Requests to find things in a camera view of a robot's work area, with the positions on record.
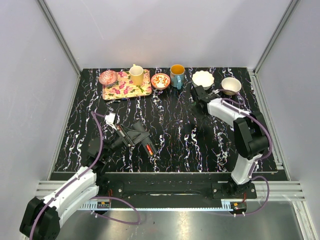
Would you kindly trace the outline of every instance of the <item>white wall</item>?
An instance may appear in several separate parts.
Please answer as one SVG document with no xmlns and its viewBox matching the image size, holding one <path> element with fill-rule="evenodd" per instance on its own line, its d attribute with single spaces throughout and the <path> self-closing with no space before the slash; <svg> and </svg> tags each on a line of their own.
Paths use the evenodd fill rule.
<svg viewBox="0 0 320 240">
<path fill-rule="evenodd" d="M 77 76 L 35 0 L 0 1 L 0 239 L 19 239 Z"/>
<path fill-rule="evenodd" d="M 254 68 L 290 0 L 46 0 L 81 68 Z"/>
<path fill-rule="evenodd" d="M 302 0 L 258 76 L 293 180 L 320 234 L 320 1 Z"/>
</svg>

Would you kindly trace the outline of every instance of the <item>pink tray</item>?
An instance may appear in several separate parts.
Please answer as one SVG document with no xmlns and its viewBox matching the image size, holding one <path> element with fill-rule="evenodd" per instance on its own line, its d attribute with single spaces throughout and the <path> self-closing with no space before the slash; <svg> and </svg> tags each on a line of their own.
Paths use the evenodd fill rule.
<svg viewBox="0 0 320 240">
<path fill-rule="evenodd" d="M 150 82 L 150 72 L 144 69 L 143 83 L 136 86 L 130 80 L 129 71 L 117 72 L 118 80 L 113 86 L 102 86 L 102 98 L 104 100 L 133 98 L 139 96 L 147 96 L 152 92 Z"/>
</svg>

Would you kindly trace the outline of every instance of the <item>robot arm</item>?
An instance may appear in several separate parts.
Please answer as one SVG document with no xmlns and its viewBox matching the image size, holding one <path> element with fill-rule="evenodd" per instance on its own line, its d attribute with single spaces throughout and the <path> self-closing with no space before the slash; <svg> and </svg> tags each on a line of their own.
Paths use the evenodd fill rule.
<svg viewBox="0 0 320 240">
<path fill-rule="evenodd" d="M 257 159 L 269 147 L 268 138 L 264 131 L 245 115 L 254 117 L 267 128 L 263 115 L 259 111 L 251 113 L 241 110 L 226 102 L 222 104 L 220 96 L 216 94 L 208 95 L 202 86 L 193 87 L 191 95 L 196 102 L 191 112 L 196 118 L 204 119 L 206 116 L 214 116 L 234 129 L 235 147 L 239 155 L 231 173 L 228 190 L 234 193 L 241 188 L 245 188 L 245 184 L 250 182 L 252 178 Z"/>
<path fill-rule="evenodd" d="M 120 125 L 115 125 L 116 115 L 111 113 L 105 116 L 106 123 L 116 132 L 112 141 L 106 141 L 102 153 L 96 164 L 88 170 L 89 166 L 96 160 L 100 148 L 100 138 L 90 141 L 88 147 L 88 158 L 81 164 L 82 167 L 63 186 L 47 195 L 43 199 L 34 197 L 27 205 L 21 225 L 20 232 L 27 237 L 31 234 L 31 229 L 39 212 L 49 203 L 39 219 L 33 240 L 56 239 L 61 227 L 68 218 L 77 211 L 85 202 L 96 195 L 104 195 L 108 190 L 108 180 L 105 178 L 107 163 L 105 158 L 111 156 L 113 152 L 124 146 L 132 147 L 142 144 L 149 156 L 156 154 L 156 149 L 151 142 L 149 135 L 140 121 L 132 125 L 133 129 Z"/>
</svg>

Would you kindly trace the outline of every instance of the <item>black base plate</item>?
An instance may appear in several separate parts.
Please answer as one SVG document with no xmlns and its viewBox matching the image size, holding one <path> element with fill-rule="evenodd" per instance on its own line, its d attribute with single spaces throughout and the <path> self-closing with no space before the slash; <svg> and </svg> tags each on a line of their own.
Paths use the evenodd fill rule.
<svg viewBox="0 0 320 240">
<path fill-rule="evenodd" d="M 244 191 L 244 193 L 240 195 L 230 195 L 227 192 L 223 191 L 223 186 L 226 183 L 212 183 L 212 196 L 214 199 L 243 199 L 244 193 L 246 193 L 247 199 L 256 199 L 257 198 L 257 192 L 255 185 L 250 182 L 248 185 L 248 188 Z"/>
</svg>

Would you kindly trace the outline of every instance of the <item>yellow cup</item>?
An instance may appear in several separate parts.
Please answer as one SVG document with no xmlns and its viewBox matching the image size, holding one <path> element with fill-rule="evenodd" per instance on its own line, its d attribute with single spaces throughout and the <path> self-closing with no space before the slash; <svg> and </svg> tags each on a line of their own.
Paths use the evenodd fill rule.
<svg viewBox="0 0 320 240">
<path fill-rule="evenodd" d="M 129 73 L 131 75 L 130 79 L 136 86 L 141 86 L 144 81 L 144 69 L 141 66 L 133 66 L 130 68 Z"/>
</svg>

